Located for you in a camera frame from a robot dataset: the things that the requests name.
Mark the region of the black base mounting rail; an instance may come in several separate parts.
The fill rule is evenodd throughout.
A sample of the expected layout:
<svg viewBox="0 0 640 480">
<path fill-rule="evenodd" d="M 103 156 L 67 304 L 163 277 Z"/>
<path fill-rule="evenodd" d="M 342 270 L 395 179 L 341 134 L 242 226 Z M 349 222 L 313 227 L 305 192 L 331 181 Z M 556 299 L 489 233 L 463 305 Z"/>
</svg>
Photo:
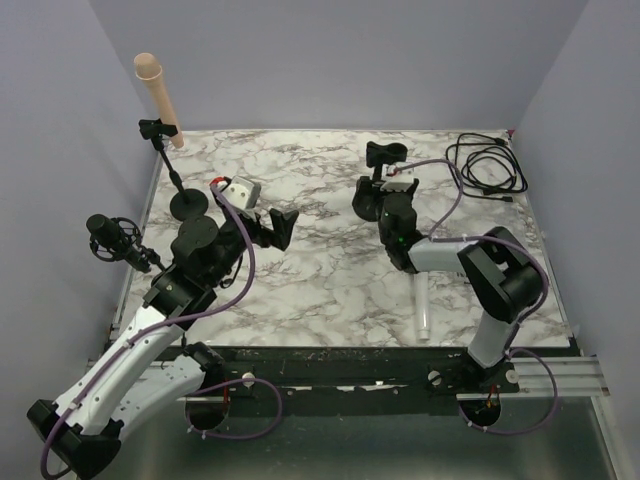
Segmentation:
<svg viewBox="0 0 640 480">
<path fill-rule="evenodd" d="M 515 367 L 501 361 L 487 371 L 457 347 L 216 347 L 228 379 L 244 373 L 267 380 L 232 387 L 233 417 L 454 415 L 461 398 L 519 390 Z"/>
</svg>

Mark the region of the black handheld microphone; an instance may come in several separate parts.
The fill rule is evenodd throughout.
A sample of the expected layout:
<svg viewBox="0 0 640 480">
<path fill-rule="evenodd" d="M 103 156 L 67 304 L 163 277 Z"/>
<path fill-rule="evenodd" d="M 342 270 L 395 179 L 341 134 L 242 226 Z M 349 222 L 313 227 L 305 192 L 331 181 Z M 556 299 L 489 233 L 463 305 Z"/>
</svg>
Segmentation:
<svg viewBox="0 0 640 480">
<path fill-rule="evenodd" d="M 86 221 L 90 241 L 96 247 L 116 252 L 125 251 L 130 240 L 119 224 L 103 214 L 94 214 Z"/>
</svg>

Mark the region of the aluminium extrusion rail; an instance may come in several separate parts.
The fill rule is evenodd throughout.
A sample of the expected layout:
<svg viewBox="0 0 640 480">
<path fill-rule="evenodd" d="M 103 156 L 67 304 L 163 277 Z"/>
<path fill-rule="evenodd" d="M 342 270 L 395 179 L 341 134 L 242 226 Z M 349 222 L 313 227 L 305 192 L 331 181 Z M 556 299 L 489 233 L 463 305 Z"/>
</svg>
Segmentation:
<svg viewBox="0 0 640 480">
<path fill-rule="evenodd" d="M 546 357 L 544 363 L 556 382 L 559 397 L 605 397 L 610 395 L 599 361 L 595 357 Z M 547 369 L 534 358 L 512 360 L 518 374 L 519 393 L 532 398 L 553 396 Z"/>
</svg>

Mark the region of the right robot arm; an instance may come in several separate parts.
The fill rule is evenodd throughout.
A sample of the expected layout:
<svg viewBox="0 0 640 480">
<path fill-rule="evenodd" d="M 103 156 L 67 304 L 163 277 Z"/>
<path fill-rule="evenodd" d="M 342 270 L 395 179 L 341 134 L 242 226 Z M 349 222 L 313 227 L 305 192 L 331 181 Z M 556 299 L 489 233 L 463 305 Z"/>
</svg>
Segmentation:
<svg viewBox="0 0 640 480">
<path fill-rule="evenodd" d="M 362 176 L 352 200 L 355 214 L 377 224 L 381 244 L 392 265 L 408 274 L 462 274 L 482 307 L 478 329 L 467 347 L 470 361 L 460 367 L 460 379 L 480 392 L 496 380 L 523 319 L 542 304 L 549 281 L 539 262 L 504 227 L 481 236 L 445 240 L 417 229 L 413 195 L 418 182 L 399 191 Z"/>
</svg>

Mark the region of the peach handheld microphone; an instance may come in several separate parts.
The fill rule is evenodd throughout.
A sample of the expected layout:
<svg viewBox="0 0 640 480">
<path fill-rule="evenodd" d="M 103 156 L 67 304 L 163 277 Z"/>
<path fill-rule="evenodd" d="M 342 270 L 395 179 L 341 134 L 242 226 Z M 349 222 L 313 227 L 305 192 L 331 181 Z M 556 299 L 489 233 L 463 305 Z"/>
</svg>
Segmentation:
<svg viewBox="0 0 640 480">
<path fill-rule="evenodd" d="M 177 132 L 169 137 L 176 149 L 184 146 L 182 129 L 177 120 L 165 81 L 164 70 L 159 60 L 151 53 L 139 53 L 134 58 L 136 77 L 145 85 L 164 124 L 173 125 Z"/>
</svg>

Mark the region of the white handheld microphone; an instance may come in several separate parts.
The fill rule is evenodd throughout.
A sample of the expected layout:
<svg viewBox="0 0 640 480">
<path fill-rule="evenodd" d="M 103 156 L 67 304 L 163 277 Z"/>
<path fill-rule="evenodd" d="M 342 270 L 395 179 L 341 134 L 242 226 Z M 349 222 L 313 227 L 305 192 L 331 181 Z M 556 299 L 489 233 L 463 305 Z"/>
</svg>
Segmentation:
<svg viewBox="0 0 640 480">
<path fill-rule="evenodd" d="M 416 338 L 419 342 L 426 342 L 431 336 L 428 272 L 420 272 L 413 276 L 413 294 Z"/>
</svg>

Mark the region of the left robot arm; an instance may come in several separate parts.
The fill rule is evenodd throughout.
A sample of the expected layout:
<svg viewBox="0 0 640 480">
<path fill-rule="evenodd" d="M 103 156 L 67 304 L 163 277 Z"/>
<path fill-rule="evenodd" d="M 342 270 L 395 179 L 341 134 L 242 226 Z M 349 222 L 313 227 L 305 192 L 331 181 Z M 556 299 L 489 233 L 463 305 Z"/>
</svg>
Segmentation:
<svg viewBox="0 0 640 480">
<path fill-rule="evenodd" d="M 185 220 L 171 244 L 173 260 L 147 291 L 130 324 L 66 392 L 38 400 L 27 418 L 44 442 L 40 473 L 93 479 L 115 459 L 125 438 L 166 404 L 185 395 L 227 392 L 242 378 L 226 375 L 223 358 L 202 342 L 187 344 L 163 373 L 140 378 L 199 319 L 235 306 L 256 273 L 256 247 L 286 250 L 296 210 L 269 212 L 265 228 L 233 207 L 218 225 L 206 215 Z"/>
</svg>

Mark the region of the black round-base mic stand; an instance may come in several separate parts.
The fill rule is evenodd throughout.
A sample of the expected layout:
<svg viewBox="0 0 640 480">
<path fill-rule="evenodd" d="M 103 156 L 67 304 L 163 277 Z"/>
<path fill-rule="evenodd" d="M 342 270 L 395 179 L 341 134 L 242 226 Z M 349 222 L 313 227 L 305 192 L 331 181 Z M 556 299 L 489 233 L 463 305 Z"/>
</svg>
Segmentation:
<svg viewBox="0 0 640 480">
<path fill-rule="evenodd" d="M 380 145 L 373 141 L 366 144 L 365 162 L 368 168 L 373 169 L 372 180 L 379 181 L 382 178 L 384 165 L 394 165 L 405 162 L 408 149 L 404 144 L 394 142 Z"/>
</svg>

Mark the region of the black stand with peach mic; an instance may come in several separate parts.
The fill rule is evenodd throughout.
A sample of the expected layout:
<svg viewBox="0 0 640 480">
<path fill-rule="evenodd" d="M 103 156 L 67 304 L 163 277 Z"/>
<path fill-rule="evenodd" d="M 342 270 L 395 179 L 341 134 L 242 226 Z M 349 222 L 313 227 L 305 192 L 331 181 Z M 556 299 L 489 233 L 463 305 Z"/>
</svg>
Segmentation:
<svg viewBox="0 0 640 480">
<path fill-rule="evenodd" d="M 171 215 L 178 221 L 203 215 L 209 206 L 207 197 L 198 189 L 185 188 L 179 173 L 172 166 L 163 143 L 164 137 L 173 137 L 178 133 L 175 125 L 164 124 L 161 119 L 141 119 L 138 122 L 139 132 L 143 139 L 149 140 L 154 149 L 160 154 L 167 168 L 171 183 L 177 189 L 172 197 L 169 209 Z"/>
</svg>

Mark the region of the black shock-mount tripod stand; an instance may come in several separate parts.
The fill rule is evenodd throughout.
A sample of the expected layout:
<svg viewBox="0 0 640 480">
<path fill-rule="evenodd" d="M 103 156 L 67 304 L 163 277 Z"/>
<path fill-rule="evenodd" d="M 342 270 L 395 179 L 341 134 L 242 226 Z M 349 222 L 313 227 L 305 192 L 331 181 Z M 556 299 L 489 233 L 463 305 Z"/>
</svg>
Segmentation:
<svg viewBox="0 0 640 480">
<path fill-rule="evenodd" d="M 154 265 L 166 268 L 159 254 L 142 244 L 142 233 L 135 222 L 125 217 L 91 215 L 86 221 L 92 254 L 107 263 L 124 261 L 134 270 L 149 273 Z"/>
</svg>

